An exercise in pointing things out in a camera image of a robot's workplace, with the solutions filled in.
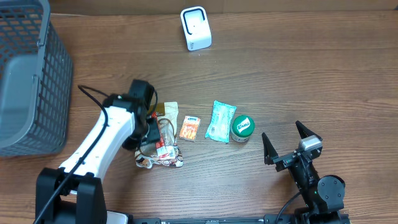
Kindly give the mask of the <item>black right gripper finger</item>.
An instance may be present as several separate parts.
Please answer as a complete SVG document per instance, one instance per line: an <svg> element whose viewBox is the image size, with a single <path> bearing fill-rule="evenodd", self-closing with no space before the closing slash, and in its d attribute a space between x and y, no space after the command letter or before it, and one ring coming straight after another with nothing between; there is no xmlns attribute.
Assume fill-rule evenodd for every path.
<svg viewBox="0 0 398 224"><path fill-rule="evenodd" d="M274 161L279 157L279 155L274 149L266 133L262 133L262 141L264 146L264 163L267 165L272 165L274 164Z"/></svg>
<svg viewBox="0 0 398 224"><path fill-rule="evenodd" d="M300 121L296 121L295 125L297 127L297 130L298 130L298 133L299 133L301 139L315 135L316 137L318 137L322 141L322 137L321 136L319 136L318 134L316 134L313 131L311 131L310 129L308 129Z"/></svg>

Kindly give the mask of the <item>red snack stick packet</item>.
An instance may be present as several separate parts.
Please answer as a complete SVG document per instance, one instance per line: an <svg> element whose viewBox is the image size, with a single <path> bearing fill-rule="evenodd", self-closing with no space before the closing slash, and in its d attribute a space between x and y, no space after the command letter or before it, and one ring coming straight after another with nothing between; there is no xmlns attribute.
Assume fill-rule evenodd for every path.
<svg viewBox="0 0 398 224"><path fill-rule="evenodd" d="M173 159L175 157L175 131L171 120L167 118L158 118L156 113L152 117L157 121L157 127L160 133L160 140L155 144L157 157L162 160Z"/></svg>

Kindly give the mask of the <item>beige brown snack bag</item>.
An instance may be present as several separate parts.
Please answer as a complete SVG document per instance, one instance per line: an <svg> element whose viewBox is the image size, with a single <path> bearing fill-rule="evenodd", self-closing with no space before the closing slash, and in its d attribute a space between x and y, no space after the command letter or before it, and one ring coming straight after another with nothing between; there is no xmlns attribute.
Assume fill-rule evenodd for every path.
<svg viewBox="0 0 398 224"><path fill-rule="evenodd" d="M150 115L160 131L160 141L142 146L135 152L136 166L151 169L153 165L182 167L183 156L177 146L178 103L159 103Z"/></svg>

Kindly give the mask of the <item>green lid Knorr jar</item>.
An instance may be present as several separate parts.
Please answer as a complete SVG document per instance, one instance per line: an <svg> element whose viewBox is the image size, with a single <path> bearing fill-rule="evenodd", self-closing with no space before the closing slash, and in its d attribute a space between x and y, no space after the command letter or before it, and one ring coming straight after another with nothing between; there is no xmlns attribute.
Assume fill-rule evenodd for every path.
<svg viewBox="0 0 398 224"><path fill-rule="evenodd" d="M254 132L254 120L248 115L236 117L231 125L231 137L236 142L246 142Z"/></svg>

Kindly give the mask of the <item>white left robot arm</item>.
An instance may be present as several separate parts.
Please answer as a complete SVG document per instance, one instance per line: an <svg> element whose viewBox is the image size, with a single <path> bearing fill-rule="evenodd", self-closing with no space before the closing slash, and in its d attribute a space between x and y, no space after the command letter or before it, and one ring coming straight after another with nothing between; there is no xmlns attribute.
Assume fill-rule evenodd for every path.
<svg viewBox="0 0 398 224"><path fill-rule="evenodd" d="M157 94L110 95L78 149L59 168L44 168L35 193L35 223L132 223L132 215L106 208L103 179L121 147L138 149L160 139L147 115Z"/></svg>

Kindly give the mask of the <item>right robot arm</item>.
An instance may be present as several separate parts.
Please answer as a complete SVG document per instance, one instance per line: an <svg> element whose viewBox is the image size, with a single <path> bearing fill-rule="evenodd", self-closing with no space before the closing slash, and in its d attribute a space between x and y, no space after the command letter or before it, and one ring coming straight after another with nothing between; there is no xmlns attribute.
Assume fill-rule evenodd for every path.
<svg viewBox="0 0 398 224"><path fill-rule="evenodd" d="M279 156L266 133L262 133L264 163L275 165L276 171L287 169L298 192L277 215L265 215L265 223L349 224L344 208L345 182L337 175L319 177L313 166L323 149L323 138L296 121L300 142L298 148Z"/></svg>

